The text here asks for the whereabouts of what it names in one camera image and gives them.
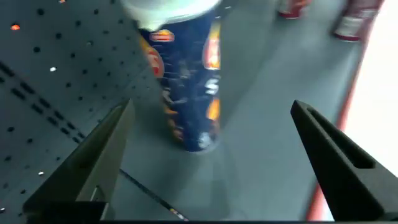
white can lid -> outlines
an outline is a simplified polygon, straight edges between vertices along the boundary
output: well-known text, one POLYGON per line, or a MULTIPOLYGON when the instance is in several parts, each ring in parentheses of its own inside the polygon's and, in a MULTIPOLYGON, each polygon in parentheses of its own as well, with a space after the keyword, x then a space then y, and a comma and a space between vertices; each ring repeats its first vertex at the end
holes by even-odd
POLYGON ((122 0, 125 11, 140 29, 155 31, 161 25, 193 19, 221 0, 122 0))

red can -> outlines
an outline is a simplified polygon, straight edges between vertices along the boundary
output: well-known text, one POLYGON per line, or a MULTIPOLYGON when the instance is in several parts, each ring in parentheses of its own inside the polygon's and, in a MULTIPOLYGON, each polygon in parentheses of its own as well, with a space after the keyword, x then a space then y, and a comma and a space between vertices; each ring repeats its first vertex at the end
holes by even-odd
POLYGON ((384 0, 350 0, 333 33, 342 40, 358 41, 369 32, 372 21, 378 14, 384 0))
POLYGON ((286 19, 297 19, 311 0, 280 0, 278 14, 286 19))

red stripe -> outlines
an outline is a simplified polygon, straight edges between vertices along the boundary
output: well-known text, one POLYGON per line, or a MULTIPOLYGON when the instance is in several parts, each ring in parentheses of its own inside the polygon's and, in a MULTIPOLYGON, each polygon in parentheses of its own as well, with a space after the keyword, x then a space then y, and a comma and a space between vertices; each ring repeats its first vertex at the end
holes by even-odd
MULTIPOLYGON (((373 23, 369 26, 369 30, 372 30, 372 28, 373 28, 373 23)), ((369 34, 370 34, 370 32, 368 32, 366 38, 363 40, 364 44, 363 44, 363 49, 362 49, 361 61, 358 63, 354 77, 351 81, 351 88, 348 90, 348 92, 346 94, 346 100, 345 100, 344 105, 342 106, 339 120, 337 122, 337 127, 342 131, 344 131, 345 127, 346 127, 347 115, 348 115, 349 107, 353 100, 353 95, 355 92, 355 85, 356 85, 356 81, 358 80, 358 77, 359 77, 359 71, 362 66, 362 60, 363 60, 366 48, 368 46, 369 34)), ((322 193, 322 190, 321 190, 319 184, 316 183, 312 201, 311 201, 310 206, 308 207, 306 220, 308 220, 308 221, 324 220, 325 202, 326 202, 325 196, 323 196, 323 193, 322 193)))

can label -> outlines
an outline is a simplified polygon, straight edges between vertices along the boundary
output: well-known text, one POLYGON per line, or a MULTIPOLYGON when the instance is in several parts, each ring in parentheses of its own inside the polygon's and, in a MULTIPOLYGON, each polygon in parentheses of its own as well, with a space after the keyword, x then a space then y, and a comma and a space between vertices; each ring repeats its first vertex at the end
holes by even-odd
POLYGON ((299 18, 310 0, 280 0, 278 13, 287 19, 299 18))
POLYGON ((383 0, 354 0, 344 10, 334 31, 335 36, 348 41, 357 41, 367 36, 369 26, 380 10, 383 0))
POLYGON ((220 22, 215 12, 140 33, 141 48, 163 89, 173 135, 188 151, 211 147, 220 131, 220 22))

black perforated panel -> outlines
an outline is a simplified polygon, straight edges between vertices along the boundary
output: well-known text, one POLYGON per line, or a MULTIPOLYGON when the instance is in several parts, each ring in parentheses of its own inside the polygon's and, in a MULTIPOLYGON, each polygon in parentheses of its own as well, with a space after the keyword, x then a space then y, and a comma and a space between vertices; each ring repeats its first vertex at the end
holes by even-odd
POLYGON ((110 108, 159 95, 116 1, 1 1, 0 29, 0 220, 15 223, 110 108))

